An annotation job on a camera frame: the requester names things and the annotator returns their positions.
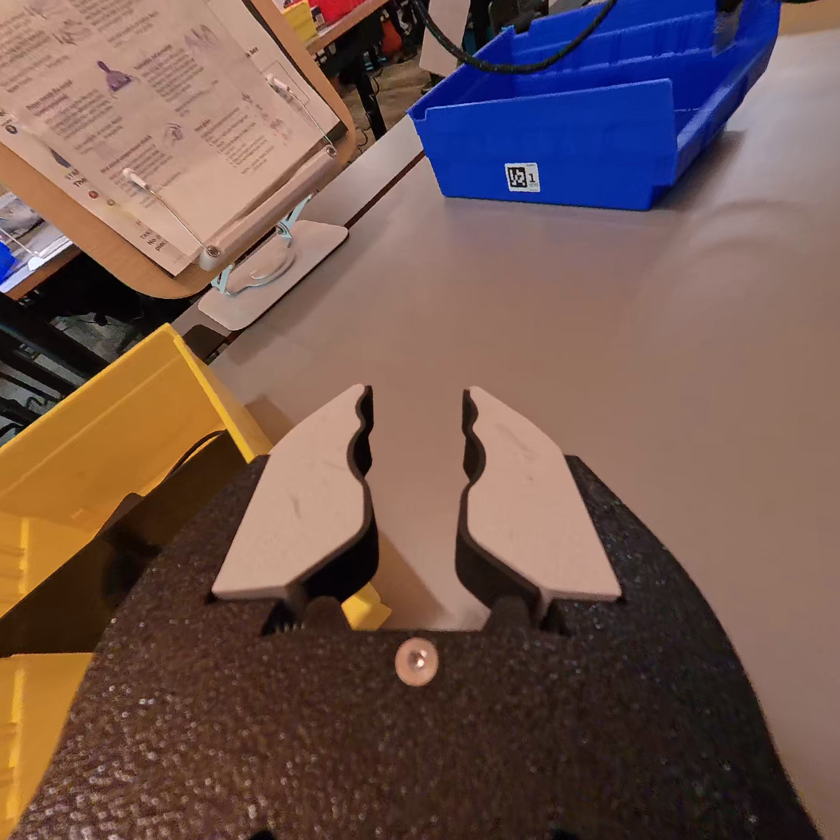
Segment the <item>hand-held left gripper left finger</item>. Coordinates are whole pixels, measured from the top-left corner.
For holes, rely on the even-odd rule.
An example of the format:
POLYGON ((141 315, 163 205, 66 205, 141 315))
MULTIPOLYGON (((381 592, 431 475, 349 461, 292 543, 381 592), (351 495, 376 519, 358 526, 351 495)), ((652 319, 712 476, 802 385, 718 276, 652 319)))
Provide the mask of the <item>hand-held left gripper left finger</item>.
POLYGON ((372 387, 352 385, 271 449, 213 583, 215 598, 342 603, 372 581, 379 565, 366 479, 373 425, 372 387))

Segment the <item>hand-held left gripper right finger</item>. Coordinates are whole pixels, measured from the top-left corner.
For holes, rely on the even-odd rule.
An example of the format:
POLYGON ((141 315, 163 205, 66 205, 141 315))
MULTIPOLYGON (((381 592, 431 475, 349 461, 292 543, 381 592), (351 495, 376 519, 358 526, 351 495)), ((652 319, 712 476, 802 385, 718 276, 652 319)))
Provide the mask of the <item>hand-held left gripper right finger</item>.
POLYGON ((519 600, 532 621, 560 601, 615 603, 622 587, 564 452, 487 390, 464 390, 458 581, 488 609, 519 600))

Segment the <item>blue plastic bin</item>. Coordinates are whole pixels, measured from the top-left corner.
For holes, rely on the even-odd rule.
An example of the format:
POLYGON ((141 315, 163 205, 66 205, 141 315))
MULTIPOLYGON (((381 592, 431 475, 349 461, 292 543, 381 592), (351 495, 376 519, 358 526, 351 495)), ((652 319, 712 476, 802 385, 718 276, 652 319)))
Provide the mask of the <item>blue plastic bin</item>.
POLYGON ((442 194, 648 210, 765 71, 781 3, 617 2, 528 75, 461 66, 408 111, 442 194))

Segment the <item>yellow plastic bin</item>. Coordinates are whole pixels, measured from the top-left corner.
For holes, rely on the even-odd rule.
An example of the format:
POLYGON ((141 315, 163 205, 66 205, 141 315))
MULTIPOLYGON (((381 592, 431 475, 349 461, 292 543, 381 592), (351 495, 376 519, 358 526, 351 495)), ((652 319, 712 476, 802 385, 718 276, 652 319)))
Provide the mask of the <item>yellow plastic bin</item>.
POLYGON ((169 325, 2 447, 4 836, 371 829, 317 599, 212 594, 271 449, 169 325))

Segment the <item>grey metal stand base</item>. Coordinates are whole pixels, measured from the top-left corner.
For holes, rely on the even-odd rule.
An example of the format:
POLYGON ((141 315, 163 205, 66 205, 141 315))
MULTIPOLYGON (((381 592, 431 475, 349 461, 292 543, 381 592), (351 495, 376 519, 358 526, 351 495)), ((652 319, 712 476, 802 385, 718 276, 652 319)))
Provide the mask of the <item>grey metal stand base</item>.
POLYGON ((301 220, 301 201, 256 245, 216 273, 197 304, 229 333, 259 320, 349 237, 344 225, 301 220))

